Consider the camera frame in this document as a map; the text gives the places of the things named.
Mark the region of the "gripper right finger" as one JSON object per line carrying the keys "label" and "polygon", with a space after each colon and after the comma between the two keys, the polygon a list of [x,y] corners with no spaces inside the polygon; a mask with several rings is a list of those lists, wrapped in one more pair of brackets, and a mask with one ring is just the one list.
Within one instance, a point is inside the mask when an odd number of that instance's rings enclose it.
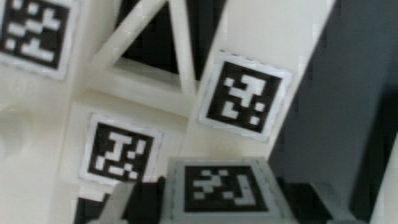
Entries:
{"label": "gripper right finger", "polygon": [[277,179],[298,224],[362,224],[339,203],[328,184]]}

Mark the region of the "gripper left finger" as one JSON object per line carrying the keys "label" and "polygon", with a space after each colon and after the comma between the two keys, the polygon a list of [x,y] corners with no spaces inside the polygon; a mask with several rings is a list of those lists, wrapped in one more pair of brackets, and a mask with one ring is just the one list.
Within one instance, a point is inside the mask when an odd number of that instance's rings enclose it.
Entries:
{"label": "gripper left finger", "polygon": [[73,224],[160,224],[165,178],[119,185],[97,199],[78,197]]}

